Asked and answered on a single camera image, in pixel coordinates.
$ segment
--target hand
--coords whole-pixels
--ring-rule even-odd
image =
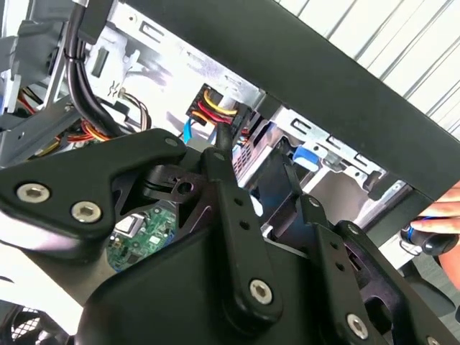
[[[460,182],[441,196],[433,205],[424,210],[420,216],[450,218],[413,221],[411,226],[416,230],[436,232],[438,234],[460,234]],[[450,252],[439,255],[439,261],[447,277],[457,290],[460,290],[459,244]]]
[[[460,234],[460,182],[424,210],[420,216],[448,218],[413,221],[410,225],[415,230],[438,234]]]

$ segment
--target grey floor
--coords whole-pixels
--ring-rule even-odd
[[[455,303],[460,305],[460,292],[452,285],[444,271],[434,262],[433,258],[420,255],[414,259],[418,271],[431,284],[443,291]],[[452,334],[460,340],[460,324],[455,320],[455,313],[441,318]]]

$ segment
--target green circuit board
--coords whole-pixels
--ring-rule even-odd
[[[146,212],[137,233],[129,238],[114,232],[107,246],[107,259],[121,272],[168,245],[175,235],[175,213],[162,207]]]

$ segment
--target black cable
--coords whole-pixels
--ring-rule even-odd
[[[85,42],[78,38],[78,30],[86,8],[76,4],[70,17],[65,41],[65,56],[67,58],[67,80],[73,105],[80,115],[100,133],[109,137],[124,135],[119,125],[98,102],[91,91],[86,75]]]
[[[231,152],[233,149],[231,126],[229,124],[219,122],[216,125],[216,147],[227,152]]]
[[[143,130],[151,129],[152,118],[150,117],[149,109],[147,109],[147,106],[144,103],[142,103],[138,98],[127,92],[124,93],[124,99],[126,99],[132,105],[136,106],[141,111],[141,126],[144,124],[145,121],[145,129]]]
[[[24,88],[24,93],[26,96],[31,98],[36,104],[43,104],[43,100],[29,86]]]

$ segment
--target orange wire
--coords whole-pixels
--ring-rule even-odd
[[[97,140],[101,140],[102,142],[106,142],[107,140],[110,140],[109,137],[106,137],[105,135],[97,132],[90,124],[89,122],[87,121],[83,121],[81,123],[81,128],[83,128],[83,131],[86,133],[86,134],[89,134],[91,135],[92,137],[94,137],[95,139]]]
[[[214,121],[211,121],[210,119],[206,118],[204,115],[202,115],[202,113],[200,113],[199,111],[192,111],[192,115],[196,116],[196,117],[199,117],[200,119],[206,121],[207,124],[216,124],[216,122]]]
[[[93,136],[82,134],[82,135],[69,135],[67,137],[68,142],[87,142],[88,140],[94,139]]]

